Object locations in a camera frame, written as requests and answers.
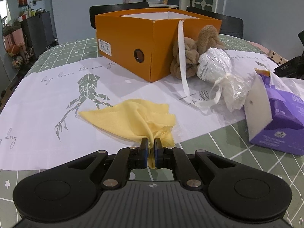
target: tissue box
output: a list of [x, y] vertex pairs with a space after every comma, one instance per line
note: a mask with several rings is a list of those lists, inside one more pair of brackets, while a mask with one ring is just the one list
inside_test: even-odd
[[123, 10], [95, 16], [99, 52], [149, 82], [170, 74], [179, 20], [184, 36], [197, 40], [200, 30], [221, 20], [168, 8]]
[[269, 76], [256, 75], [244, 104], [249, 141], [304, 155], [304, 101], [292, 92], [279, 90], [281, 87], [272, 85]]

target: plastic bag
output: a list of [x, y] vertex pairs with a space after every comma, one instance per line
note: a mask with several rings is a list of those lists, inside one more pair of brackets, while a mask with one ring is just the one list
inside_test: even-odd
[[212, 90], [218, 88], [209, 106], [217, 104], [221, 95], [230, 112], [244, 105], [252, 80], [234, 74], [233, 64], [233, 59], [222, 49], [210, 48], [200, 56], [197, 76], [211, 83]]
[[293, 93], [304, 100], [304, 80], [278, 77], [276, 74], [270, 72], [270, 85], [275, 86], [276, 89]]

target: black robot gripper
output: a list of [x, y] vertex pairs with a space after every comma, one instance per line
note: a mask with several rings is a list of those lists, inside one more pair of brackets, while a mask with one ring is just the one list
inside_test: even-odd
[[156, 138], [150, 153], [174, 181], [128, 180], [147, 167], [148, 145], [100, 150], [23, 179], [13, 192], [15, 227], [291, 227], [286, 182], [205, 150], [185, 154]]

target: brown plush toy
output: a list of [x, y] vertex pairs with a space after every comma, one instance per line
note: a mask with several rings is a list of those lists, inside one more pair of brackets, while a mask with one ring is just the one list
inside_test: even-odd
[[[197, 52], [196, 42], [193, 39], [184, 37], [184, 41], [186, 52], [186, 77], [188, 78], [194, 76], [197, 72], [197, 65], [200, 56]], [[181, 79], [178, 56], [178, 41], [175, 41], [172, 52], [174, 59], [171, 63], [170, 72], [174, 77]]]
[[217, 30], [212, 25], [206, 25], [199, 33], [199, 38], [196, 42], [197, 52], [199, 55], [204, 54], [209, 48], [224, 49], [224, 44], [219, 39]]
[[[216, 28], [212, 25], [207, 25], [200, 31], [197, 41], [186, 37], [184, 38], [187, 78], [192, 77], [196, 74], [198, 60], [201, 54], [205, 53], [209, 48], [224, 49], [224, 44], [220, 41], [218, 36], [219, 35]], [[171, 63], [170, 71], [174, 77], [181, 79], [178, 56], [178, 41], [175, 41], [172, 52], [174, 59]]]

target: chair back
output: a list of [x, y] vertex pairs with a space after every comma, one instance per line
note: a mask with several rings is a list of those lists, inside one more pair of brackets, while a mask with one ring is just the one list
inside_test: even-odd
[[120, 10], [138, 9], [138, 8], [149, 8], [149, 4], [147, 2], [137, 2], [137, 3], [92, 6], [90, 7], [91, 26], [92, 28], [96, 29], [95, 16], [98, 14], [120, 11]]
[[199, 9], [197, 7], [187, 7], [187, 11], [221, 20], [222, 25], [219, 33], [234, 36], [240, 39], [243, 38], [244, 23], [240, 18], [227, 16], [220, 13], [213, 13], [207, 10]]

